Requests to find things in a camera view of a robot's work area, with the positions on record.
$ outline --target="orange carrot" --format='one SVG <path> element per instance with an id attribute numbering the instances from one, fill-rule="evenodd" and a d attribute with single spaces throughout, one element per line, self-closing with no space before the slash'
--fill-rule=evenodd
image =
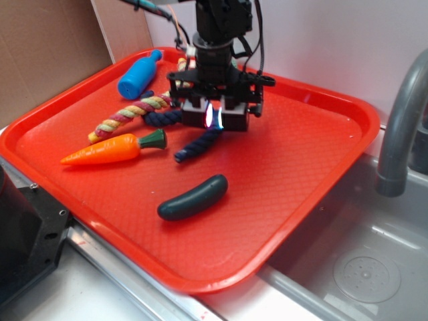
<path id="1" fill-rule="evenodd" d="M 167 147 L 167 137 L 163 129 L 137 138 L 133 134 L 123 134 L 79 150 L 61 160 L 63 165 L 92 165 L 113 163 L 132 159 L 140 154 L 142 148 Z"/>

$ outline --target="gray faucet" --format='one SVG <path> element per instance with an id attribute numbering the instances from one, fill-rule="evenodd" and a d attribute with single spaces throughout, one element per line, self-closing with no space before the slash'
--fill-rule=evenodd
<path id="1" fill-rule="evenodd" d="M 379 194 L 404 193 L 407 165 L 428 174 L 428 49 L 413 62 L 389 116 L 377 168 Z"/>

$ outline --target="sink basin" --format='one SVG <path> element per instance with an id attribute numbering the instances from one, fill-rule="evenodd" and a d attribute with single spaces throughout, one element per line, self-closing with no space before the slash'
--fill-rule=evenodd
<path id="1" fill-rule="evenodd" d="M 363 155 L 268 261 L 270 282 L 323 319 L 428 318 L 428 179 L 410 171 L 386 198 L 376 165 Z"/>

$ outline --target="tray rim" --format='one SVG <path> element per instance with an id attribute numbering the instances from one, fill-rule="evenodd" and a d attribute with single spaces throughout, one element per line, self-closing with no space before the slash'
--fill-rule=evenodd
<path id="1" fill-rule="evenodd" d="M 135 62 L 135 60 L 149 56 L 153 49 L 161 50 L 166 55 L 166 58 L 168 58 L 169 54 L 177 54 L 175 49 L 169 47 L 150 48 L 139 51 L 127 58 L 124 58 L 116 64 L 108 66 L 97 74 L 94 74 L 65 92 L 53 97 L 27 114 L 19 117 L 1 133 L 0 155 L 30 180 L 37 182 L 44 188 L 49 186 L 49 192 L 54 197 L 58 198 L 59 201 L 64 202 L 66 198 L 65 191 L 57 187 L 56 184 L 49 183 L 48 177 L 43 176 L 37 170 L 33 169 L 29 163 L 23 161 L 13 152 L 13 146 L 16 138 L 18 138 L 21 133 L 38 126 L 43 121 L 64 109 L 59 108 L 58 105 L 68 102 L 66 106 L 69 106 L 73 102 L 78 101 L 79 97 L 84 97 L 90 92 L 94 92 L 108 82 L 111 82 L 113 79 L 118 78 L 133 64 L 133 62 Z M 309 214 L 313 207 L 316 206 L 319 200 L 327 194 L 342 175 L 352 166 L 352 164 L 364 152 L 365 148 L 376 138 L 379 132 L 379 116 L 369 103 L 359 98 L 327 90 L 318 86 L 313 86 L 269 73 L 265 74 L 275 77 L 277 84 L 279 84 L 277 86 L 283 86 L 283 90 L 290 91 L 289 96 L 284 95 L 287 98 L 304 102 L 325 110 L 329 110 L 328 103 L 331 102 L 331 100 L 337 99 L 341 100 L 344 105 L 353 106 L 354 108 L 346 108 L 343 110 L 343 113 L 340 114 L 348 116 L 357 122 L 362 130 L 362 137 L 355 144 L 354 148 L 340 159 L 338 166 L 336 166 L 333 171 L 331 171 L 329 175 L 322 180 L 308 198 L 293 212 L 292 215 L 290 215 L 288 219 L 284 221 L 284 223 L 278 228 L 277 233 L 273 234 L 268 239 L 268 241 L 263 245 L 262 250 L 257 252 L 237 273 L 229 276 L 210 280 L 209 282 L 207 280 L 183 279 L 177 274 L 171 273 L 171 269 L 156 260 L 151 253 L 131 244 L 117 233 L 113 233 L 108 229 L 103 229 L 103 227 L 100 228 L 100 226 L 97 226 L 97 230 L 93 230 L 93 232 L 97 233 L 100 237 L 109 239 L 109 243 L 111 243 L 112 246 L 116 247 L 114 244 L 120 244 L 122 246 L 120 251 L 122 251 L 127 257 L 135 257 L 135 255 L 132 255 L 133 253 L 144 252 L 146 254 L 144 257 L 143 255 L 138 255 L 139 259 L 131 260 L 143 269 L 147 270 L 147 272 L 152 274 L 155 278 L 158 278 L 161 282 L 175 290 L 186 292 L 188 294 L 218 292 L 219 290 L 223 290 L 229 286 L 242 282 L 255 274 L 275 249 L 280 246 L 286 237 L 292 233 L 298 224 Z M 309 98 L 307 95 L 300 97 L 300 95 L 305 93 L 310 93 Z M 73 213 L 78 210 L 78 208 L 70 206 L 70 210 Z"/>

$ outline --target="blue bottle toy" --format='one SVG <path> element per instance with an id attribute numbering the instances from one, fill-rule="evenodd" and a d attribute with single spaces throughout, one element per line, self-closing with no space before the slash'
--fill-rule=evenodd
<path id="1" fill-rule="evenodd" d="M 150 57 L 137 60 L 118 83 L 119 93 L 126 99 L 137 99 L 156 74 L 156 62 L 162 58 L 159 50 L 153 50 Z"/>

